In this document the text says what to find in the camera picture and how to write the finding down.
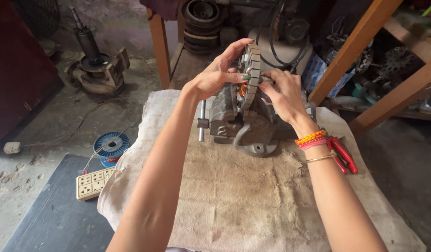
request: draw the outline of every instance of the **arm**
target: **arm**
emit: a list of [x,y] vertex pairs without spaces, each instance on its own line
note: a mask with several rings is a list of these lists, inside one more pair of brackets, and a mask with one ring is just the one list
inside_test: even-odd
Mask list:
[[242,74],[228,69],[252,39],[231,44],[181,91],[144,164],[107,252],[164,251],[174,226],[181,176],[197,104],[225,82],[241,83]]
[[[301,101],[301,77],[288,71],[264,73],[276,81],[277,92],[263,82],[261,90],[273,101],[280,117],[290,123],[299,138],[319,131]],[[329,155],[326,145],[305,151],[306,159]],[[387,251],[363,205],[333,158],[308,163],[315,201],[333,251]]]

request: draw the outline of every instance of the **stacked pulleys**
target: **stacked pulleys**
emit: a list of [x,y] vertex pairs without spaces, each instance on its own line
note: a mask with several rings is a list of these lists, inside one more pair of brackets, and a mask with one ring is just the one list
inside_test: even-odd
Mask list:
[[194,53],[210,53],[220,45],[223,18],[211,0],[189,0],[181,9],[185,18],[184,47]]

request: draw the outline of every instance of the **cloth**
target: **cloth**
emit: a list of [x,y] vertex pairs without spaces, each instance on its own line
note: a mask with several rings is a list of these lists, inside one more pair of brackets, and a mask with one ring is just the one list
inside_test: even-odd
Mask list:
[[[149,95],[138,139],[101,192],[98,210],[113,229],[179,94],[163,90]],[[207,100],[207,114],[213,100]],[[347,178],[388,249],[425,251],[375,184],[346,122],[326,108],[317,108],[316,114],[330,135],[346,136],[359,169]],[[215,144],[208,130],[205,141],[199,142],[195,120],[168,246],[205,252],[330,251],[304,160],[294,141],[281,141],[276,156],[269,158],[249,157],[232,145]]]
[[150,8],[153,14],[159,14],[165,20],[177,20],[178,0],[139,0],[139,3]]

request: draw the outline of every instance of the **bracelet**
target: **bracelet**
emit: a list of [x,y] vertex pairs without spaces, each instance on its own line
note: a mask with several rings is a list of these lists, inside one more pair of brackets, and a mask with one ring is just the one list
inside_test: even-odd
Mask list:
[[314,159],[309,159],[309,160],[306,160],[306,162],[310,163],[310,162],[315,162],[315,161],[323,160],[323,159],[330,158],[330,157],[335,158],[336,156],[337,156],[337,153],[335,153],[334,150],[331,150],[330,151],[330,155],[327,155],[327,156],[324,156],[324,157],[319,157],[319,158],[314,158]]
[[316,139],[316,138],[322,137],[322,136],[324,136],[325,134],[326,134],[326,131],[325,131],[325,130],[320,130],[320,131],[318,131],[318,132],[315,132],[315,133],[312,133],[312,134],[310,134],[310,135],[308,135],[308,136],[305,136],[305,137],[303,137],[303,138],[301,138],[301,139],[295,140],[295,143],[296,143],[297,145],[301,145],[301,144],[306,143],[306,142],[308,142],[308,141],[310,141],[310,140],[314,140],[314,139]]
[[313,146],[322,145],[322,144],[326,144],[326,143],[327,143],[327,138],[322,136],[322,137],[316,138],[314,140],[310,140],[306,143],[303,143],[299,147],[301,150],[305,151],[308,148],[311,148]]

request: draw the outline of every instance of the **maroon cloth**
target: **maroon cloth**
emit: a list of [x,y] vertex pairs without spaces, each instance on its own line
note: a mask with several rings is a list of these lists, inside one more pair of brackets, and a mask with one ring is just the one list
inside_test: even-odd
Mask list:
[[139,0],[139,3],[150,8],[153,14],[159,14],[165,20],[177,19],[178,0]]

